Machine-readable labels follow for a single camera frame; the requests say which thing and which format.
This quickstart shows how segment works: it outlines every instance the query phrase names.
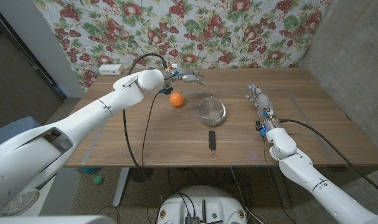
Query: table leg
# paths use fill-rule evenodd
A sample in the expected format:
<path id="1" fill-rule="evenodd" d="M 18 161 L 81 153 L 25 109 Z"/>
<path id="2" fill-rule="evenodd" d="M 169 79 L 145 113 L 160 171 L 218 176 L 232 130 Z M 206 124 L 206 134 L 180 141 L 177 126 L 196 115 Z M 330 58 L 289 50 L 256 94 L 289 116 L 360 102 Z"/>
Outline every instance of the table leg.
<path id="1" fill-rule="evenodd" d="M 117 207 L 119 206 L 122 198 L 122 194 L 125 189 L 126 183 L 128 183 L 128 174 L 129 174 L 130 168 L 122 168 L 120 173 L 120 178 L 118 179 L 118 184 L 116 185 L 115 194 L 114 194 L 114 200 L 113 200 L 113 206 Z"/>
<path id="2" fill-rule="evenodd" d="M 285 208 L 291 208 L 291 202 L 290 202 L 290 198 L 288 197 L 287 187 L 284 182 L 283 173 L 281 173 L 281 170 L 279 168 L 272 168 L 272 174 L 275 179 L 275 183 L 277 186 L 277 191 L 281 200 L 281 204 Z"/>

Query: gray wall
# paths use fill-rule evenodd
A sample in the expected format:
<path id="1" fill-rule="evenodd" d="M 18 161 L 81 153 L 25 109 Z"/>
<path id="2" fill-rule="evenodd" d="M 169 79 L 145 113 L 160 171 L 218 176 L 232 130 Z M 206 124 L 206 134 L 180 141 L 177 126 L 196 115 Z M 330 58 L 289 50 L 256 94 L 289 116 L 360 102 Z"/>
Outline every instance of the gray wall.
<path id="1" fill-rule="evenodd" d="M 32 0 L 0 0 L 0 12 L 67 97 L 82 97 L 70 63 Z"/>
<path id="2" fill-rule="evenodd" d="M 378 0 L 333 0 L 301 67 L 378 147 Z"/>

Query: white power strip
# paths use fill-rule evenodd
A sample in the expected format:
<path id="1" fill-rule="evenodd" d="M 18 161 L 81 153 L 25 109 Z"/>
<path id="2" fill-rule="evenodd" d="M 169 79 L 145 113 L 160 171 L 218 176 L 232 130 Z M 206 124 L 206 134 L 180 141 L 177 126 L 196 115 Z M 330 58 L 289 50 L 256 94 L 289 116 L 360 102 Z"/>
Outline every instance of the white power strip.
<path id="1" fill-rule="evenodd" d="M 123 70 L 122 65 L 101 65 L 99 68 L 101 75 L 121 75 Z"/>

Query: wooden table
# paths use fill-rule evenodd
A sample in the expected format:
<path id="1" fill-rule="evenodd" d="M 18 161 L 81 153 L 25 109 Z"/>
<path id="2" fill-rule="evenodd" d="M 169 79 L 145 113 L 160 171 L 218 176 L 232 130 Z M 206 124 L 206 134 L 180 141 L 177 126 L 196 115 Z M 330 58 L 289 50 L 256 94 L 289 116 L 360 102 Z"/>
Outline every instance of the wooden table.
<path id="1" fill-rule="evenodd" d="M 206 75 L 206 86 L 173 83 L 174 91 L 184 95 L 182 107 L 173 107 L 169 103 L 170 95 L 157 96 L 144 145 L 145 167 L 264 166 L 263 139 L 255 130 L 255 122 L 259 117 L 255 107 L 245 98 L 247 88 L 253 82 L 272 99 L 277 118 L 309 123 L 353 164 L 378 166 L 377 149 L 305 69 L 198 71 Z M 112 85 L 119 78 L 121 76 L 100 76 L 74 111 L 113 91 Z M 130 144 L 139 164 L 144 130 L 154 95 L 155 92 L 144 94 L 141 103 L 126 110 Z M 208 127 L 198 115 L 199 103 L 211 95 L 220 99 L 227 111 L 225 121 L 216 128 Z M 295 123 L 283 123 L 281 126 L 316 166 L 347 165 L 309 129 Z M 208 130 L 216 133 L 215 155 L 210 154 Z M 277 164 L 268 153 L 269 147 L 270 144 L 266 143 L 268 164 Z M 86 138 L 66 166 L 134 167 L 126 146 L 122 113 L 114 115 L 101 133 L 98 129 Z"/>

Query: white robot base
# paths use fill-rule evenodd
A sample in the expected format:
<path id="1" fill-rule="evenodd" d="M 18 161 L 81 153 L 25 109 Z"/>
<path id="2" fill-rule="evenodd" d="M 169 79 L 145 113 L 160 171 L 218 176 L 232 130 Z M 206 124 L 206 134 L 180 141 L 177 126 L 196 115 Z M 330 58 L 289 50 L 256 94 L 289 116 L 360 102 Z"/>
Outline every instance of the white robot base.
<path id="1" fill-rule="evenodd" d="M 179 193 L 165 200 L 159 210 L 157 223 L 247 223 L 246 213 L 240 202 L 221 189 L 207 185 L 194 185 L 179 190 Z"/>

